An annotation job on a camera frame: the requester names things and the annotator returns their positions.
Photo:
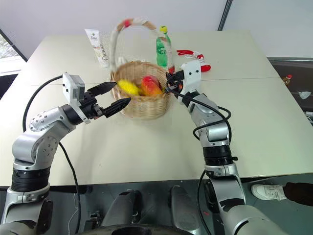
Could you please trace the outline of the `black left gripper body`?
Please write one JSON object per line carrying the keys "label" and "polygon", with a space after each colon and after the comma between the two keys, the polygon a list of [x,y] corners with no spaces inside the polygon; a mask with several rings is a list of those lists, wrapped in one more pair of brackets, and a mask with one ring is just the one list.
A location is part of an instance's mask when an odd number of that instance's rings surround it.
{"label": "black left gripper body", "polygon": [[104,108],[97,103],[96,96],[102,95],[103,92],[85,92],[84,99],[80,101],[80,109],[83,111],[87,119],[97,119],[104,115]]}

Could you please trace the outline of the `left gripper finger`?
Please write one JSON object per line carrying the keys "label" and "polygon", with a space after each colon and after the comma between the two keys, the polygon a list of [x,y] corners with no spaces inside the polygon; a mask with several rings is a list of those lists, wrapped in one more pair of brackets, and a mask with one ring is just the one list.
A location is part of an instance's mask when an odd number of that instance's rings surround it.
{"label": "left gripper finger", "polygon": [[109,107],[102,110],[102,114],[109,118],[122,111],[131,101],[131,98],[122,98],[113,102]]}
{"label": "left gripper finger", "polygon": [[117,85],[116,82],[104,82],[88,89],[88,92],[90,92],[93,96],[98,96],[98,95],[102,95],[102,94],[109,92],[116,85]]}

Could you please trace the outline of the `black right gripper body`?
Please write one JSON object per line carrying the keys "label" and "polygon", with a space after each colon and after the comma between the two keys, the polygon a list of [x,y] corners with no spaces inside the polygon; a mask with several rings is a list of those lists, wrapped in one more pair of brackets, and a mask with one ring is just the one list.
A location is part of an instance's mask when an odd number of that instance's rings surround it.
{"label": "black right gripper body", "polygon": [[183,89],[183,82],[184,82],[184,71],[178,71],[173,75],[174,85],[176,85],[175,90],[177,92],[181,92]]}

